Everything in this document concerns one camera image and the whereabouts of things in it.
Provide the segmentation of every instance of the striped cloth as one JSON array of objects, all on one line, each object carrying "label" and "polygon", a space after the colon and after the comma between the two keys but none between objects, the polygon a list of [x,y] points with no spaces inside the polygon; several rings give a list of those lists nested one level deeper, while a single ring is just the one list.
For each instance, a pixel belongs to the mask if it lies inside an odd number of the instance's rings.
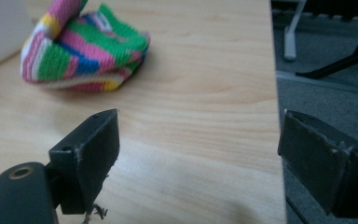
[{"label": "striped cloth", "polygon": [[47,88],[112,91],[144,61],[150,37],[108,6],[78,16],[87,0],[54,0],[21,51],[21,75]]}]

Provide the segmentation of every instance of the knit hat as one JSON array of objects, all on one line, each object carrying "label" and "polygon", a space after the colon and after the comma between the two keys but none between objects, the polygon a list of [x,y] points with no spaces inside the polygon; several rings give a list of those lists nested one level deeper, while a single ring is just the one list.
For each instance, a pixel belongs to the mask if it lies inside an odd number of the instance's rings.
[{"label": "knit hat", "polygon": [[150,42],[108,6],[78,16],[87,0],[54,0],[21,51],[21,75],[47,88],[112,91],[144,61]]}]

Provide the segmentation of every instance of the gray carpet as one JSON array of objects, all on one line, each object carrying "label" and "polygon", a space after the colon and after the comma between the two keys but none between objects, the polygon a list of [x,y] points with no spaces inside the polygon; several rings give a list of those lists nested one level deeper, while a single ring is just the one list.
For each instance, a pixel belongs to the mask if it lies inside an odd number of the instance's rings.
[{"label": "gray carpet", "polygon": [[[289,63],[283,58],[283,29],[292,15],[273,11],[273,34],[276,69],[308,72],[349,56],[358,44],[358,20],[344,22],[304,15],[296,29],[297,58]],[[331,77],[358,85],[358,64]],[[358,93],[331,90],[278,79],[280,118],[284,109],[312,115],[358,140]],[[309,223],[358,223],[358,219],[327,216],[307,190],[284,166],[285,192],[298,212]],[[290,206],[288,223],[302,223]]]}]

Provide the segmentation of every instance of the tabletop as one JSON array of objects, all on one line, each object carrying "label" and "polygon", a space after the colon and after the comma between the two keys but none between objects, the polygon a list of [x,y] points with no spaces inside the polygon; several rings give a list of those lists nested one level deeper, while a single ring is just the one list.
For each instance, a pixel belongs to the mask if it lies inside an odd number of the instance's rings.
[{"label": "tabletop", "polygon": [[[104,93],[27,84],[20,54],[0,63],[0,174],[48,163],[84,119],[117,108],[120,154],[96,200],[108,213],[91,223],[285,222],[269,0],[104,2],[150,33],[145,63]],[[37,21],[50,1],[25,3]]]}]

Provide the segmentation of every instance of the striped sock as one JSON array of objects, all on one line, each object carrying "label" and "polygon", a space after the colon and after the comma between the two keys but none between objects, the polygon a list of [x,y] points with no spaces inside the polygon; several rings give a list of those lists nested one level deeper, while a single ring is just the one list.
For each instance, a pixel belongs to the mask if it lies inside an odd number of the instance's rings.
[{"label": "striped sock", "polygon": [[21,75],[55,89],[112,91],[144,61],[150,42],[104,4],[77,16],[86,0],[54,0],[21,51]]}]

